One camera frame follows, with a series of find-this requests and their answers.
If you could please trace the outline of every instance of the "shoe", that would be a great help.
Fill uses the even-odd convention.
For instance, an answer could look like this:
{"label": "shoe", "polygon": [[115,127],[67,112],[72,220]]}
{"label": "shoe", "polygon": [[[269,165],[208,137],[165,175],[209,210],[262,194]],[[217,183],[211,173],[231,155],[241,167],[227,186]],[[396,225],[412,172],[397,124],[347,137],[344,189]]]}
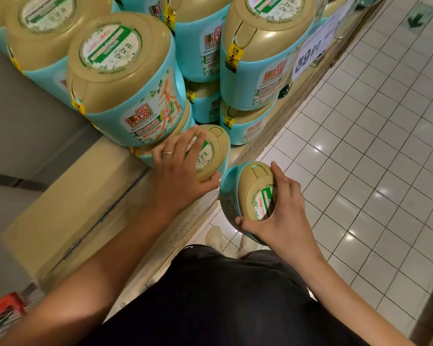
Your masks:
{"label": "shoe", "polygon": [[207,233],[207,238],[205,238],[205,243],[215,250],[222,252],[223,251],[223,232],[221,232],[221,228],[218,226],[210,228]]}
{"label": "shoe", "polygon": [[248,238],[246,235],[242,235],[241,243],[239,244],[239,250],[239,257],[243,257],[249,252],[260,250],[260,245]]}

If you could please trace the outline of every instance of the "white sneaker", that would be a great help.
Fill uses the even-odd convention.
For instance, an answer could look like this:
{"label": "white sneaker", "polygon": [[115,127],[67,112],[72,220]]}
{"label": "white sneaker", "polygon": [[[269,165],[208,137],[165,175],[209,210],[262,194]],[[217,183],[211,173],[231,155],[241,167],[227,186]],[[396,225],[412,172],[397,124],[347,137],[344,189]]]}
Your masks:
{"label": "white sneaker", "polygon": [[205,238],[205,243],[219,252],[223,251],[223,232],[218,226],[210,228],[207,233],[207,238]]}
{"label": "white sneaker", "polygon": [[248,238],[246,235],[242,235],[241,243],[239,244],[239,257],[247,255],[249,252],[260,250],[260,245]]}

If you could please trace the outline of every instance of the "hand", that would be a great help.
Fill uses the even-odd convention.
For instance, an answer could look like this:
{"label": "hand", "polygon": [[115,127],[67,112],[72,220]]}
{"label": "hand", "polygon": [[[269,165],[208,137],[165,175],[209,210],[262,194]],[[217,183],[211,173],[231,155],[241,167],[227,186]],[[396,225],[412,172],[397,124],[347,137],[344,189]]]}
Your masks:
{"label": "hand", "polygon": [[152,150],[152,203],[160,210],[162,216],[171,218],[171,221],[198,198],[220,185],[220,173],[214,174],[206,182],[197,181],[196,161],[205,141],[205,130],[201,130],[186,155],[187,147],[197,132],[196,125],[179,136],[167,139],[165,143]]}
{"label": "hand", "polygon": [[285,176],[274,161],[271,170],[277,184],[273,214],[264,221],[237,217],[236,223],[242,231],[251,232],[262,239],[294,269],[298,269],[296,266],[306,258],[323,259],[306,218],[305,199],[300,184]]}

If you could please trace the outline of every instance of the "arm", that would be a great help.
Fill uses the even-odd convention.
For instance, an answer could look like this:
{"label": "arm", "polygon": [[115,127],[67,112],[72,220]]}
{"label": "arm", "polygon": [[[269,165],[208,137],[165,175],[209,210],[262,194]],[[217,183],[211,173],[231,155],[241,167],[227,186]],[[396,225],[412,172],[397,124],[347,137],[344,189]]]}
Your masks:
{"label": "arm", "polygon": [[102,324],[157,238],[183,209],[219,185],[219,174],[197,182],[195,164],[205,132],[185,154],[196,133],[197,127],[192,128],[153,150],[156,168],[149,205],[12,328],[0,346],[74,345]]}
{"label": "arm", "polygon": [[324,259],[305,214],[300,184],[271,164],[277,202],[266,221],[238,217],[242,230],[259,236],[289,263],[323,306],[371,346],[414,344],[356,294]]}

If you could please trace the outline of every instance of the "beige bottle cap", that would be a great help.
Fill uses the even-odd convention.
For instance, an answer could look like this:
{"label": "beige bottle cap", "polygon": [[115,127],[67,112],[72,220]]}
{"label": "beige bottle cap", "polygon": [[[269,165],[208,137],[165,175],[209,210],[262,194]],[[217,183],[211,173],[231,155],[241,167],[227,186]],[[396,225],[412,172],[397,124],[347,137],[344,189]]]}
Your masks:
{"label": "beige bottle cap", "polygon": [[111,13],[114,0],[16,0],[6,12],[8,44],[22,70],[45,68],[67,56],[74,36]]}
{"label": "beige bottle cap", "polygon": [[211,82],[185,80],[186,92],[194,92],[194,98],[206,98],[220,91],[220,79]]}
{"label": "beige bottle cap", "polygon": [[232,0],[160,0],[161,8],[168,5],[176,13],[176,22],[189,23],[211,16]]}
{"label": "beige bottle cap", "polygon": [[245,62],[270,58],[306,33],[315,12],[316,0],[280,0],[274,7],[265,0],[234,0],[223,27],[224,48],[234,41]]}
{"label": "beige bottle cap", "polygon": [[326,5],[323,18],[331,17],[335,12],[339,10],[344,4],[346,4],[348,0],[329,0],[329,3]]}
{"label": "beige bottle cap", "polygon": [[[97,52],[109,35],[127,36],[130,52],[117,59]],[[67,82],[86,113],[112,109],[136,94],[156,74],[170,49],[171,34],[160,20],[141,13],[99,17],[81,30],[69,49]]]}
{"label": "beige bottle cap", "polygon": [[233,124],[246,124],[255,119],[258,119],[260,116],[265,114],[273,104],[276,103],[276,99],[273,99],[270,104],[265,105],[264,107],[254,109],[254,110],[238,110],[230,107],[223,98],[221,98],[221,112],[223,116],[226,118],[227,116],[232,117],[234,119]]}
{"label": "beige bottle cap", "polygon": [[259,161],[249,163],[241,172],[237,189],[241,215],[250,220],[266,220],[274,210],[275,193],[271,168]]}
{"label": "beige bottle cap", "polygon": [[135,155],[136,157],[140,157],[140,156],[148,156],[151,155],[152,150],[160,145],[161,143],[164,143],[167,139],[169,139],[170,137],[179,135],[180,133],[183,132],[183,129],[186,126],[186,123],[188,122],[189,119],[189,115],[191,114],[191,104],[189,103],[189,101],[186,99],[186,105],[185,105],[185,110],[183,112],[183,115],[181,116],[181,120],[179,121],[178,125],[175,127],[175,129],[173,130],[173,132],[163,141],[159,141],[153,144],[148,144],[142,147],[130,147],[130,152],[132,152],[133,155]]}
{"label": "beige bottle cap", "polygon": [[217,125],[201,125],[199,130],[207,130],[204,145],[196,162],[199,182],[210,179],[225,162],[231,143],[228,133]]}

